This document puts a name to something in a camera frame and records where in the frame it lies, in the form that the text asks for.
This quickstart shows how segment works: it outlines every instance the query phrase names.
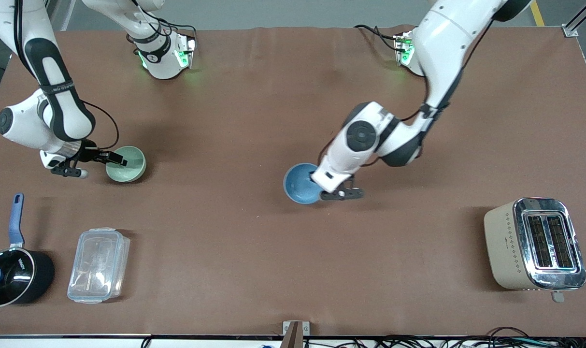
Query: toaster slot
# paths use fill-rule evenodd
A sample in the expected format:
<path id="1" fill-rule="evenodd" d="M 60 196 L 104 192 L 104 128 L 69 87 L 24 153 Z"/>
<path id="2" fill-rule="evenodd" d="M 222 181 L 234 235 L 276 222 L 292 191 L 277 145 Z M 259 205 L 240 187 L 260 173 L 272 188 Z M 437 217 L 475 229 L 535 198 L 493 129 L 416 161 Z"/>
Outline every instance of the toaster slot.
<path id="1" fill-rule="evenodd" d="M 563 219 L 560 216 L 548 216 L 546 219 L 548 220 L 548 227 L 551 231 L 558 266 L 561 268 L 573 268 L 574 262 L 572 260 L 570 246 L 567 243 L 567 237 L 565 236 Z"/>
<path id="2" fill-rule="evenodd" d="M 542 217 L 529 215 L 527 216 L 527 222 L 529 223 L 529 231 L 531 231 L 531 238 L 533 239 L 536 266 L 553 267 L 553 260 L 551 260 L 551 253 L 548 249 L 548 240 L 544 233 Z"/>

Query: blue pot handle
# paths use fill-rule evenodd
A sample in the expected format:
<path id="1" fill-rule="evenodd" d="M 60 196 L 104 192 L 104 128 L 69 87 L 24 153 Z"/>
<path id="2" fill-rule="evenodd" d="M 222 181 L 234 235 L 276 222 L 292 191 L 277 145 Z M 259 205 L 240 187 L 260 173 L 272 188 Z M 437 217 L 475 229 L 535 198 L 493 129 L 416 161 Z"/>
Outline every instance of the blue pot handle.
<path id="1" fill-rule="evenodd" d="M 10 214 L 10 247 L 23 247 L 24 237 L 20 231 L 20 221 L 22 220 L 22 207 L 24 195 L 17 193 L 12 202 L 12 213 Z"/>

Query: robotic arm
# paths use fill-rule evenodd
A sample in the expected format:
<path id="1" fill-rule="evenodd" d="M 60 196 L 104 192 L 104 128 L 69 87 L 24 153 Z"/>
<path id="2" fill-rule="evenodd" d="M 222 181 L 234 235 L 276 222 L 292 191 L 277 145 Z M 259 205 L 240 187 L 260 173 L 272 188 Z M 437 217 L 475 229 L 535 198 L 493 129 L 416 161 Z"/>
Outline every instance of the robotic arm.
<path id="1" fill-rule="evenodd" d="M 347 188 L 353 175 L 374 152 L 390 167 L 402 167 L 419 156 L 422 143 L 456 90 L 463 59 L 470 44 L 492 20 L 514 18 L 530 0 L 438 0 L 410 33 L 396 38 L 399 63 L 425 75 L 428 96 L 411 125 L 381 107 L 362 103 L 348 115 L 311 180 L 324 192 L 323 200 L 361 198 L 363 192 Z"/>
<path id="2" fill-rule="evenodd" d="M 39 83 L 30 97 L 1 110 L 3 137 L 40 150 L 44 167 L 62 176 L 85 178 L 78 161 L 127 164 L 86 139 L 96 121 L 76 92 L 42 0 L 0 0 L 0 39 Z"/>
<path id="3" fill-rule="evenodd" d="M 114 20 L 138 48 L 143 67 L 156 79 L 171 79 L 191 68 L 196 38 L 177 33 L 150 11 L 161 9 L 164 0 L 83 0 L 90 9 Z"/>

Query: blue bowl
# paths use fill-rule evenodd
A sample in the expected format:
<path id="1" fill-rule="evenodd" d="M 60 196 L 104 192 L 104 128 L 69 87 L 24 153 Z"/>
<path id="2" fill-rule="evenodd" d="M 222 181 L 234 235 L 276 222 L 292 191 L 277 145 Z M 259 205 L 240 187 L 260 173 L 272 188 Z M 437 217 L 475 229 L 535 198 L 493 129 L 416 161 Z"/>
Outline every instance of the blue bowl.
<path id="1" fill-rule="evenodd" d="M 310 180 L 310 174 L 317 166 L 312 163 L 299 163 L 293 165 L 284 176 L 284 192 L 299 204 L 312 204 L 319 200 L 323 190 L 314 181 Z"/>

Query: gray floor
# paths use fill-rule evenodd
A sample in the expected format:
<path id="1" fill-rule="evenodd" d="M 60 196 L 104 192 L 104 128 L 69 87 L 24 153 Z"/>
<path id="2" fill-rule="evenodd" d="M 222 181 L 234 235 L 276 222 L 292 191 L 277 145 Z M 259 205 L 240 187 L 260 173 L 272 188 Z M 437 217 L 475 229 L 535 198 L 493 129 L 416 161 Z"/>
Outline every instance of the gray floor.
<path id="1" fill-rule="evenodd" d="M 585 0 L 538 0 L 547 26 L 571 18 Z M 82 0 L 51 0 L 48 8 L 55 29 L 120 29 L 109 18 L 87 8 Z M 198 30 L 255 27 L 352 27 L 356 24 L 392 27 L 416 24 L 428 11 L 426 0 L 167 0 L 160 17 Z M 531 10 L 498 26 L 535 26 Z M 578 30 L 586 57 L 586 22 Z M 9 49 L 0 42 L 0 66 Z"/>

